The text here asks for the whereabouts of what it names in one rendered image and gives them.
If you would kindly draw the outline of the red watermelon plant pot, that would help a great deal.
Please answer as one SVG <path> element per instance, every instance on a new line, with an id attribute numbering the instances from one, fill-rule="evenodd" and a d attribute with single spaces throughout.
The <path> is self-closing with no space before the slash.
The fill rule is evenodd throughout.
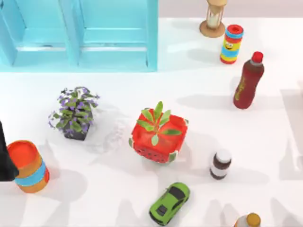
<path id="1" fill-rule="evenodd" d="M 161 164 L 175 160 L 185 139 L 189 121 L 163 111 L 163 102 L 145 108 L 137 119 L 128 144 L 140 156 Z"/>

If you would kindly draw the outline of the purple flower plant black pot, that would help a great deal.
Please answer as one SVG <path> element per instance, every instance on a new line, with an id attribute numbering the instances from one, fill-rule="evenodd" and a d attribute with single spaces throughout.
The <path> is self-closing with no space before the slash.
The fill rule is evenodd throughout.
<path id="1" fill-rule="evenodd" d="M 49 126 L 67 139 L 84 141 L 93 124 L 92 109 L 98 107 L 99 99 L 87 87 L 65 88 L 57 98 L 59 110 L 48 116 Z"/>

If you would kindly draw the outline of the small brown white bottle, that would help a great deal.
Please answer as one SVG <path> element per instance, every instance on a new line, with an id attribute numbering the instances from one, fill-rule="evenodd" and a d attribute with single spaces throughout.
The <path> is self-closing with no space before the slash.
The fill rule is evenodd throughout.
<path id="1" fill-rule="evenodd" d="M 225 149 L 216 151 L 209 169 L 211 176 L 216 180 L 223 179 L 227 175 L 231 163 L 232 156 L 229 151 Z"/>

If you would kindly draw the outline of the green toy car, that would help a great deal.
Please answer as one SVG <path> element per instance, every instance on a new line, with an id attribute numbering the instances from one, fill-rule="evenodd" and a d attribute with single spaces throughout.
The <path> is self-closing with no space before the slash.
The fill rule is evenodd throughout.
<path id="1" fill-rule="evenodd" d="M 181 182 L 171 184 L 149 208 L 151 219 L 160 226 L 166 226 L 187 202 L 190 189 Z"/>

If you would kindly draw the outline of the dark red bottle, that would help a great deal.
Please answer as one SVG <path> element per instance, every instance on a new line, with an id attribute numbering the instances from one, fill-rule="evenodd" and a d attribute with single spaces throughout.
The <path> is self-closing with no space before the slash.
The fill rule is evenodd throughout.
<path id="1" fill-rule="evenodd" d="M 239 109 L 247 109 L 255 97 L 257 85 L 264 73 L 263 53 L 254 52 L 242 67 L 240 82 L 235 90 L 233 103 Z"/>

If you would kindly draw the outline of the red yellow blue striped can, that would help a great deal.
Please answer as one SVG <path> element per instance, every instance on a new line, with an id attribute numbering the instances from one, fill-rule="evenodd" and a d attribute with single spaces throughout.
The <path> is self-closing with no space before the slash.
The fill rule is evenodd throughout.
<path id="1" fill-rule="evenodd" d="M 233 64 L 236 62 L 243 33 L 243 27 L 237 24 L 229 25 L 226 28 L 220 53 L 221 62 L 224 64 Z"/>

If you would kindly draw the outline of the wooden hourglass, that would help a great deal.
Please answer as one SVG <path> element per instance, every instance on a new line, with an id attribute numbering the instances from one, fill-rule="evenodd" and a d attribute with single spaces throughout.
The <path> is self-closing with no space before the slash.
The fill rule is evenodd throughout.
<path id="1" fill-rule="evenodd" d="M 225 33 L 225 25 L 222 23 L 222 18 L 227 0 L 207 0 L 207 3 L 206 20 L 201 22 L 199 30 L 205 37 L 218 38 Z"/>

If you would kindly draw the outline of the light blue rack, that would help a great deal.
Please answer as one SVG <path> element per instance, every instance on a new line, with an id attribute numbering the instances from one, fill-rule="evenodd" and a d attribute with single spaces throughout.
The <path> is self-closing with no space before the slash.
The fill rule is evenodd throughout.
<path id="1" fill-rule="evenodd" d="M 0 72 L 156 71 L 159 0 L 0 0 Z"/>

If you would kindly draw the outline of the orange cup blue band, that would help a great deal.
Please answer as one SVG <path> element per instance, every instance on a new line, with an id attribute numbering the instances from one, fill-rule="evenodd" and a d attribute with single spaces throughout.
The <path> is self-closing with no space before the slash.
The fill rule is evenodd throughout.
<path id="1" fill-rule="evenodd" d="M 35 144 L 28 140 L 17 140 L 7 145 L 7 150 L 19 170 L 15 178 L 17 186 L 26 193 L 44 189 L 50 174 Z"/>

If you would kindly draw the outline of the white bottle orange cap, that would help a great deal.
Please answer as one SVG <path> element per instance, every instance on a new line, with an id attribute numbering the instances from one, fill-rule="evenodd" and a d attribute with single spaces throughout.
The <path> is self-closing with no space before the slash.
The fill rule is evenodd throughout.
<path id="1" fill-rule="evenodd" d="M 249 213 L 237 219 L 233 227 L 260 227 L 261 218 L 256 213 Z"/>

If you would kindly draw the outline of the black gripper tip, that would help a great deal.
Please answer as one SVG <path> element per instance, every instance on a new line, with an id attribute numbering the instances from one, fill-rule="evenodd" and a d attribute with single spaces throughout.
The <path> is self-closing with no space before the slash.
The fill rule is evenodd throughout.
<path id="1" fill-rule="evenodd" d="M 8 154 L 2 123 L 0 121 L 0 182 L 14 181 L 19 170 Z"/>

